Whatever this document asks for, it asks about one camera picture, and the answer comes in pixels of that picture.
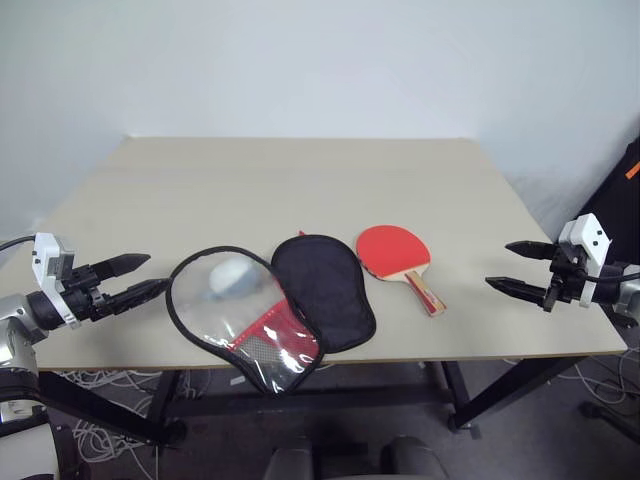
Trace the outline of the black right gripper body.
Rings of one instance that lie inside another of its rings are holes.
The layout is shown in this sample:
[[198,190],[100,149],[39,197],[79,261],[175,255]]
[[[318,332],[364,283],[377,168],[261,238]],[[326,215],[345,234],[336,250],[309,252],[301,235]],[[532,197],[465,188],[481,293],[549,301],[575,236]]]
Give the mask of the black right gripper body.
[[569,254],[558,246],[549,267],[552,277],[542,301],[545,312],[551,312],[556,302],[579,300],[584,288],[587,255],[582,247]]

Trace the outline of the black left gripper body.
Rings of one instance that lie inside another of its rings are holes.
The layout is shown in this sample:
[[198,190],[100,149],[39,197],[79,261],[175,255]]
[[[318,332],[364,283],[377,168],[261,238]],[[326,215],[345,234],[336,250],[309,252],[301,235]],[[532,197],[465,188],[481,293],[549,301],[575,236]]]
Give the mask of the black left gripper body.
[[61,296],[77,320],[101,319],[98,306],[104,302],[104,296],[98,286],[108,277],[107,264],[96,263],[73,268],[63,278]]

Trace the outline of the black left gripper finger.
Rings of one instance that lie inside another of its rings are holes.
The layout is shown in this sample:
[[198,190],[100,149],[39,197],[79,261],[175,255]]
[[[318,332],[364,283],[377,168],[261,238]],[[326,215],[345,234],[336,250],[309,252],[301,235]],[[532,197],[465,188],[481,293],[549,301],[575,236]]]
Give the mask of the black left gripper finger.
[[148,254],[127,253],[96,264],[96,276],[100,281],[131,273],[151,258]]
[[169,278],[150,279],[137,283],[125,291],[109,296],[101,307],[103,314],[121,314],[162,295],[170,286]]

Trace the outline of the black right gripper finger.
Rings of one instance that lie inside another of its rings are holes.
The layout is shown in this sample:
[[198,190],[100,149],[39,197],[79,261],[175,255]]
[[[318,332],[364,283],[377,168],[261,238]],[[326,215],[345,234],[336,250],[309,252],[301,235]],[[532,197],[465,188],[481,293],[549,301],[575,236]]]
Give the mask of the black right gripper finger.
[[495,290],[512,298],[533,303],[542,308],[545,307],[547,297],[545,288],[530,285],[522,280],[501,276],[486,277],[485,282]]
[[505,248],[522,257],[536,260],[552,260],[556,252],[555,244],[530,240],[510,242]]

